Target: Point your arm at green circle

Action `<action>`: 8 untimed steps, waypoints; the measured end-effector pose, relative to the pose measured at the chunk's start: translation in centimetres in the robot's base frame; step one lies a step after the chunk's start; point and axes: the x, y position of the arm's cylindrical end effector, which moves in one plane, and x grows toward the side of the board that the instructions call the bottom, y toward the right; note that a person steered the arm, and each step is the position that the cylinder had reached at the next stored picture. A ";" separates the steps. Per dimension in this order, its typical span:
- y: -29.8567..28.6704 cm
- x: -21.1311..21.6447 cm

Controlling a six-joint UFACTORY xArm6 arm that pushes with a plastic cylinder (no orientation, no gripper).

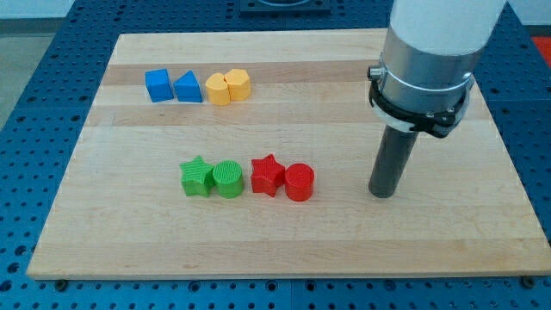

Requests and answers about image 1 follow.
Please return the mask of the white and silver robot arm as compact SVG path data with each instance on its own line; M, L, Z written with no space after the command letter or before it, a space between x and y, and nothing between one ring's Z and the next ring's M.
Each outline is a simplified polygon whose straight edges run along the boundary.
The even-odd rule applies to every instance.
M467 110L474 68L505 0L395 0L378 65L375 113L403 133L444 138Z

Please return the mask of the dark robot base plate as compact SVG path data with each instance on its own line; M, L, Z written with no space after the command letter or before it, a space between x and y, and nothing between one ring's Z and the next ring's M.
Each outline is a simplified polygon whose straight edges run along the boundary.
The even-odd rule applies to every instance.
M261 14L331 13L330 0L239 0L242 16Z

